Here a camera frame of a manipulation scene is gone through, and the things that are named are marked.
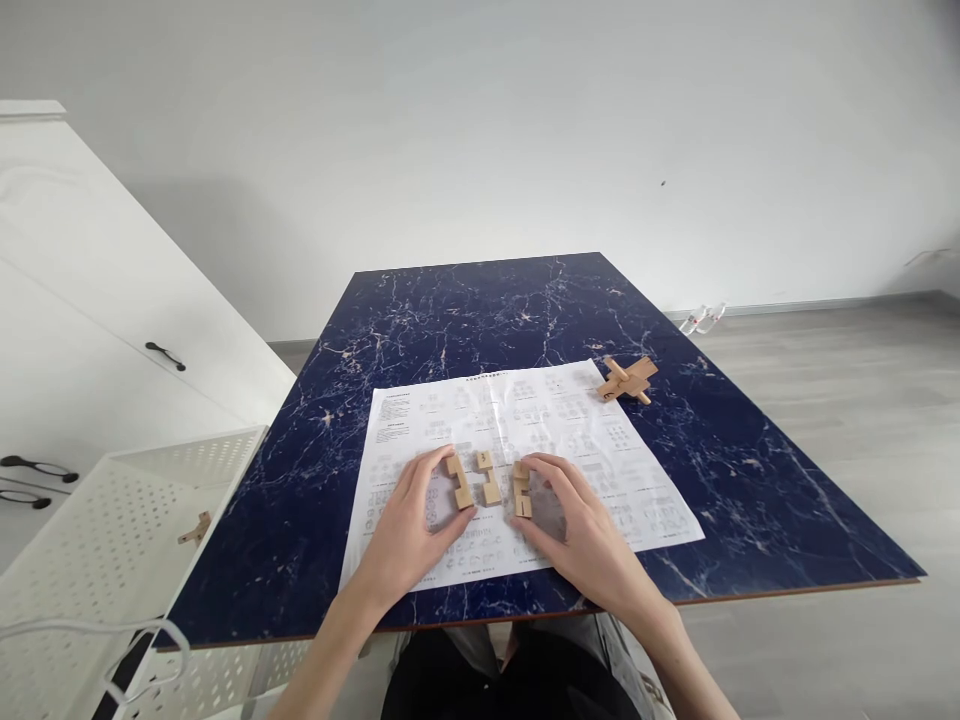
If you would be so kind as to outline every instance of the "blue marble table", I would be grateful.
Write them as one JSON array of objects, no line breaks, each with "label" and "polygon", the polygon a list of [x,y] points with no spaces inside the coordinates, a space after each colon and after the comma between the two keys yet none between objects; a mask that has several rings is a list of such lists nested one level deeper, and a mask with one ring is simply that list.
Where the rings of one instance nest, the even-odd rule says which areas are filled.
[{"label": "blue marble table", "polygon": [[[923,570],[603,255],[353,276],[186,583],[195,645],[312,636],[337,593],[370,399],[392,387],[649,355],[622,401],[706,539],[640,553],[678,603],[902,582]],[[587,609],[554,570],[410,594],[381,628]]]}]

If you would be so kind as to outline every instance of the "white storage basket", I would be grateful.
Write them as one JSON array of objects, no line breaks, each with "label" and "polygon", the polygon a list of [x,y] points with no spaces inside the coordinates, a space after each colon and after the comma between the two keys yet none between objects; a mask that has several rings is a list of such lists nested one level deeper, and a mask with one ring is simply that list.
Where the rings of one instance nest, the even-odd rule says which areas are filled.
[{"label": "white storage basket", "polygon": [[[165,615],[203,550],[178,544],[208,511],[214,531],[266,428],[104,456],[0,577],[0,625],[43,617],[100,623]],[[0,643],[0,707],[23,720],[89,718],[98,680],[130,636],[44,631]],[[307,643],[200,650],[180,683],[126,717],[194,720],[285,682]],[[177,654],[148,651],[134,683],[170,674]]]}]

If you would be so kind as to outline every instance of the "person's left hand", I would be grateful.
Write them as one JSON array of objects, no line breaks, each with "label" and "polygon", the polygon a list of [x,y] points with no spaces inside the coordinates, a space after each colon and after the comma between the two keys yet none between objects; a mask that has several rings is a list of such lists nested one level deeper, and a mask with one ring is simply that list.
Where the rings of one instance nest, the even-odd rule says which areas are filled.
[{"label": "person's left hand", "polygon": [[430,474],[443,458],[451,455],[453,445],[444,445],[407,463],[360,566],[347,583],[358,598],[373,602],[381,616],[440,562],[477,514],[477,509],[471,507],[458,512],[443,530],[431,534],[427,529]]}]

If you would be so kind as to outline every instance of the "finger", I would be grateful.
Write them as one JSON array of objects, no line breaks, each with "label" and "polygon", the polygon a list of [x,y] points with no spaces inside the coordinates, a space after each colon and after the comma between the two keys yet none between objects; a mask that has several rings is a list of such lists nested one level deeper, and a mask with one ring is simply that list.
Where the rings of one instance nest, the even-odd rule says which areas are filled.
[{"label": "finger", "polygon": [[463,535],[463,531],[467,529],[467,525],[473,520],[476,514],[476,507],[461,510],[454,515],[453,520],[447,523],[447,526],[443,530],[439,530],[434,534],[434,542],[443,546],[442,552],[446,552],[447,548],[453,545],[458,537]]},{"label": "finger", "polygon": [[580,468],[574,465],[572,462],[566,458],[558,457],[556,455],[548,455],[547,453],[533,453],[533,457],[540,458],[545,463],[558,467],[563,471],[563,474],[567,476],[567,479],[570,480],[570,484],[573,485],[574,489],[583,498],[583,501],[587,505],[598,506],[602,505],[600,498],[596,496],[593,492],[593,488],[590,487],[590,483],[587,482],[587,479],[583,476],[583,473],[580,472]]},{"label": "finger", "polygon": [[563,543],[558,542],[547,535],[543,530],[537,527],[533,520],[513,517],[510,518],[510,524],[522,532],[524,537],[533,543],[534,547],[538,548],[540,552],[546,555],[550,562],[553,563],[554,567],[557,566],[557,562],[560,560],[560,555],[563,553],[565,548]]},{"label": "finger", "polygon": [[444,445],[436,450],[431,450],[420,456],[417,466],[413,470],[410,478],[410,490],[408,495],[416,493],[417,497],[423,501],[427,499],[427,486],[430,484],[430,475],[436,469],[440,461],[445,457],[453,455],[453,445]]},{"label": "finger", "polygon": [[410,483],[413,480],[413,473],[417,469],[419,462],[432,452],[436,452],[436,450],[428,450],[425,453],[420,453],[413,458],[413,460],[403,466],[403,472],[400,473],[400,479],[397,480],[397,487],[393,492],[393,494],[397,496],[398,500],[406,497],[407,492],[410,490]]},{"label": "finger", "polygon": [[574,489],[569,478],[567,478],[563,470],[556,465],[550,465],[536,455],[527,455],[520,462],[531,470],[540,473],[544,480],[550,481],[550,485],[557,494],[557,498],[560,500],[564,512],[570,513],[578,505],[584,504],[583,498],[581,498],[580,494]]},{"label": "finger", "polygon": [[397,479],[397,485],[393,489],[393,495],[390,496],[391,500],[393,498],[399,500],[407,494],[407,490],[410,489],[410,478],[413,477],[413,470],[417,467],[420,457],[420,455],[417,455],[417,457],[403,466],[403,470],[400,471],[400,477]]}]

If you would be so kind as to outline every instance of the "plastic bottle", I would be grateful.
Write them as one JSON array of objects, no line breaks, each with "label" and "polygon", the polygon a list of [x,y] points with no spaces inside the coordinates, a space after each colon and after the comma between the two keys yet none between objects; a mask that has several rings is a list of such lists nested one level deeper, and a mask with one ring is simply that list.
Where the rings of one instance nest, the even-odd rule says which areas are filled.
[{"label": "plastic bottle", "polygon": [[687,315],[687,319],[683,321],[680,325],[680,332],[684,335],[691,334],[697,327],[697,324],[703,320],[703,316],[707,314],[707,306],[701,305],[698,310],[692,311]]},{"label": "plastic bottle", "polygon": [[706,317],[696,325],[697,332],[701,335],[706,335],[708,332],[710,332],[710,330],[713,329],[713,326],[720,322],[720,318],[723,317],[723,313],[725,313],[726,310],[726,303],[720,303],[715,308],[710,308],[707,310]]}]

